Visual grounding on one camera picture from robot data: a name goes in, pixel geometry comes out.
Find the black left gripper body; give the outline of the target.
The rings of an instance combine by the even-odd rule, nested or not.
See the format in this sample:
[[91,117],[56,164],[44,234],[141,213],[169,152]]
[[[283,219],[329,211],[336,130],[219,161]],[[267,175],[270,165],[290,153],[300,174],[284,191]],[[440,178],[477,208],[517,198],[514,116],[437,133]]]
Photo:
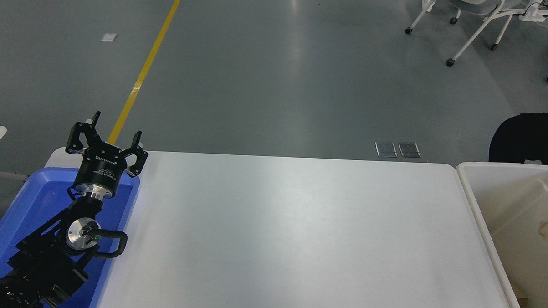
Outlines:
[[103,190],[105,195],[115,195],[126,164],[122,149],[111,144],[84,149],[82,163],[74,180],[74,190],[85,192],[95,186]]

